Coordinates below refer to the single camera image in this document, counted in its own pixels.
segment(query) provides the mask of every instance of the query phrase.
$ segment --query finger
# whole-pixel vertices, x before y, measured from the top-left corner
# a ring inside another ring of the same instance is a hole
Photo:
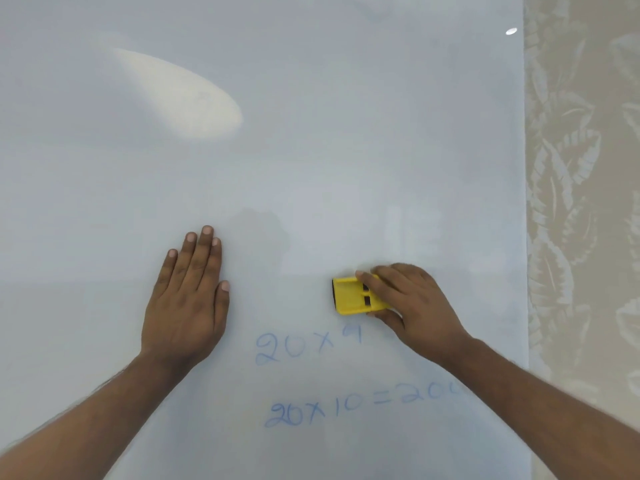
[[[213,304],[213,333],[218,338],[222,337],[227,327],[227,313],[229,311],[229,282],[220,282],[216,290],[216,298]]]
[[[191,262],[194,247],[196,247],[196,233],[190,232],[185,236],[184,242],[182,243],[182,249],[180,250],[180,254],[178,254],[178,259],[175,262],[175,267],[171,275],[171,281],[169,281],[169,286],[167,287],[168,290],[177,291],[180,288],[189,263]]]
[[[367,315],[382,320],[398,337],[404,335],[404,322],[400,315],[393,310],[379,310],[377,312],[369,312]]]
[[[170,249],[169,252],[164,257],[164,263],[162,264],[162,268],[160,268],[160,274],[158,274],[158,279],[154,286],[154,290],[151,293],[151,300],[157,299],[164,291],[167,286],[169,286],[169,280],[171,280],[171,274],[173,272],[173,267],[175,266],[175,260],[178,256],[178,251],[175,249]]]
[[[389,305],[402,311],[405,296],[372,274],[356,271],[356,278]]]
[[[200,239],[193,252],[184,281],[180,286],[181,289],[195,291],[198,289],[202,275],[209,261],[209,253],[211,252],[211,242],[213,239],[213,227],[204,226]]]
[[[404,274],[413,283],[424,285],[425,277],[423,274],[426,274],[426,272],[418,266],[397,262],[392,264],[391,267],[400,271],[400,273]]]
[[[409,278],[391,266],[375,266],[371,272],[379,275],[380,279],[387,282],[401,293],[409,294],[415,288]]]
[[[209,260],[204,268],[202,280],[198,286],[198,292],[206,295],[209,303],[213,302],[216,294],[216,287],[220,280],[220,267],[222,266],[222,243],[219,238],[214,237],[211,242],[211,251],[209,252]]]

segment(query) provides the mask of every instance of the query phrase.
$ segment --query wall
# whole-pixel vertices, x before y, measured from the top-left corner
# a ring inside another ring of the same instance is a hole
[[[531,368],[637,428],[640,0],[525,0],[525,71]]]

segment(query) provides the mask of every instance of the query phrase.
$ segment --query whiteboard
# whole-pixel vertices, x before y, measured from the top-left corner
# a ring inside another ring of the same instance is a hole
[[[410,262],[527,365],[522,0],[8,0],[0,446],[137,354],[211,224],[227,332],[122,479],[526,479],[529,453],[331,278]]]

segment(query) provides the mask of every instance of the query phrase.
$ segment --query right hand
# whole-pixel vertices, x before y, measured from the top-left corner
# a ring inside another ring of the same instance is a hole
[[[370,312],[386,323],[405,345],[426,359],[442,365],[471,339],[436,281],[411,264],[376,266],[372,274],[356,277],[382,300],[400,312]]]

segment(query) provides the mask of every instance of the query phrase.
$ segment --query wallpaper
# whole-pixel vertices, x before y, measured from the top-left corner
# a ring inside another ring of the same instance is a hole
[[[524,21],[531,369],[639,427],[640,0]]]

